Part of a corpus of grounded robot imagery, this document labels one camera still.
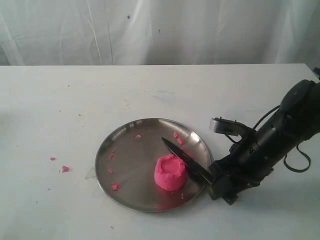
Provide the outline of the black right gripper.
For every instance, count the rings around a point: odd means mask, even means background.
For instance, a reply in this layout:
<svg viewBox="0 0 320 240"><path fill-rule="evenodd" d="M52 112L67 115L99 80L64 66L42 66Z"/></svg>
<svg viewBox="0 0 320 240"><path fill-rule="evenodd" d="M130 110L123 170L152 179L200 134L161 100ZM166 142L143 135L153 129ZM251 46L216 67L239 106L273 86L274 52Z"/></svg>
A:
<svg viewBox="0 0 320 240"><path fill-rule="evenodd" d="M214 177L208 189L211 199L222 198L233 205L240 192L258 187L274 168L256 143L238 143L231 146L227 156L213 161L209 171Z"/></svg>

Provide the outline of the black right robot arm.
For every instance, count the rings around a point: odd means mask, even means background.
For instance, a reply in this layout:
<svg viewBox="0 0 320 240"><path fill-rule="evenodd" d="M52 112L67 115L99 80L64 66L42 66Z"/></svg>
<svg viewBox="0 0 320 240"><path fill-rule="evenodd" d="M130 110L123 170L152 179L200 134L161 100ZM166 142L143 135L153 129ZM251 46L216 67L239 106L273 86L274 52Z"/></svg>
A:
<svg viewBox="0 0 320 240"><path fill-rule="evenodd" d="M261 127L248 127L221 117L211 119L213 132L241 137L227 156L209 166L214 177L209 188L212 200L222 198L232 205L238 193L258 187L293 148L320 132L320 84L301 80L260 121Z"/></svg>

